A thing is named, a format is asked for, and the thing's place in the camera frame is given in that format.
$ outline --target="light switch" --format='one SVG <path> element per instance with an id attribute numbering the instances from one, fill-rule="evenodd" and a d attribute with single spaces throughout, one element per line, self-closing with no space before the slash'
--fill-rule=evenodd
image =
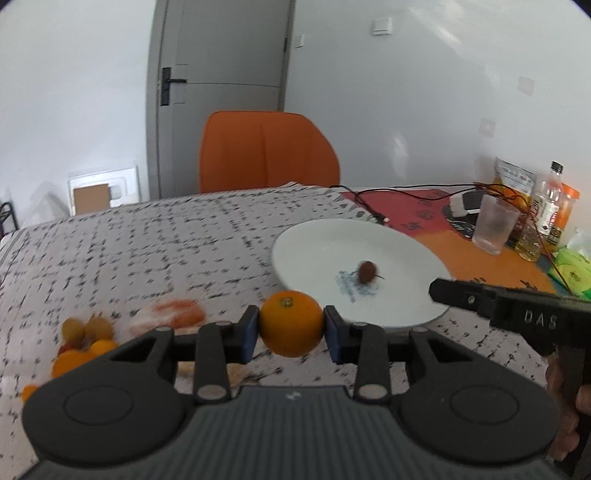
<path id="1" fill-rule="evenodd" d="M 392 17 L 376 18 L 372 27 L 372 35 L 391 35 Z"/>

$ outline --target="orange jar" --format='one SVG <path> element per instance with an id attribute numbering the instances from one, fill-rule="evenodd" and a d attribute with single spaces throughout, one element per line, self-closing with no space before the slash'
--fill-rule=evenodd
<path id="1" fill-rule="evenodd" d="M 546 248 L 548 249 L 549 253 L 558 250 L 560 237 L 562 236 L 562 232 L 564 232 L 566 222 L 569 221 L 570 212 L 573 211 L 573 206 L 580 196 L 581 194 L 578 190 L 569 187 L 566 183 L 562 184 L 562 199 L 560 200 L 560 209 L 556 214 L 556 219 L 554 220 L 554 224 L 552 225 L 546 240 Z"/>

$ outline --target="patterned tablecloth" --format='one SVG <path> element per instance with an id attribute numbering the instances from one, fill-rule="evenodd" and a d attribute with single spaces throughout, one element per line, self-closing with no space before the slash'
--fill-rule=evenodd
<path id="1" fill-rule="evenodd" d="M 69 316 L 111 317 L 116 339 L 137 311 L 167 298 L 194 298 L 208 320 L 237 321 L 249 304 L 280 289 L 269 256 L 273 241 L 305 220 L 369 215 L 338 192 L 292 185 L 215 193 L 120 207 L 28 228 L 0 249 L 0 480 L 35 461 L 22 430 L 23 386 L 50 379 L 60 323 Z M 451 310 L 432 328 L 513 370 L 543 382 L 540 357 L 520 337 L 490 330 Z M 245 382 L 352 386 L 353 365 L 333 365 L 321 345 L 287 359 L 259 342 Z M 405 391 L 403 365 L 392 387 Z M 188 391 L 186 381 L 177 388 Z"/>

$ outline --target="dried fruit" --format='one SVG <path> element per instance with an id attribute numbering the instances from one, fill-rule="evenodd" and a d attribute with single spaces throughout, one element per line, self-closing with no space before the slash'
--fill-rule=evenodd
<path id="1" fill-rule="evenodd" d="M 61 324 L 61 336 L 64 343 L 79 347 L 84 341 L 85 335 L 84 323 L 78 319 L 70 317 Z"/>
<path id="2" fill-rule="evenodd" d="M 86 323 L 86 336 L 92 342 L 96 340 L 111 340 L 113 338 L 113 326 L 105 317 L 93 315 Z"/>
<path id="3" fill-rule="evenodd" d="M 374 278 L 378 276 L 378 267 L 375 263 L 365 261 L 359 265 L 357 270 L 357 280 L 363 285 L 373 282 Z"/>

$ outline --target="plastic bottle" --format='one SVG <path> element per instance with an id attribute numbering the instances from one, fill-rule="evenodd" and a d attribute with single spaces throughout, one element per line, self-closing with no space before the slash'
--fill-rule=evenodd
<path id="1" fill-rule="evenodd" d="M 558 250 L 560 237 L 564 232 L 566 223 L 569 221 L 570 212 L 573 211 L 573 206 L 580 197 L 581 194 L 578 190 L 568 186 L 566 183 L 562 184 L 560 210 L 558 211 L 558 215 L 556 215 L 556 220 L 550 229 L 550 234 L 548 235 L 548 240 L 546 241 L 546 249 L 548 250 L 548 253 Z"/>
<path id="2" fill-rule="evenodd" d="M 558 214 L 562 195 L 562 169 L 560 163 L 552 162 L 550 174 L 537 186 L 531 197 L 530 213 L 535 218 L 535 224 L 531 217 L 527 220 L 515 246 L 515 251 L 530 262 L 536 262 L 540 258 L 542 242 L 548 237 Z"/>

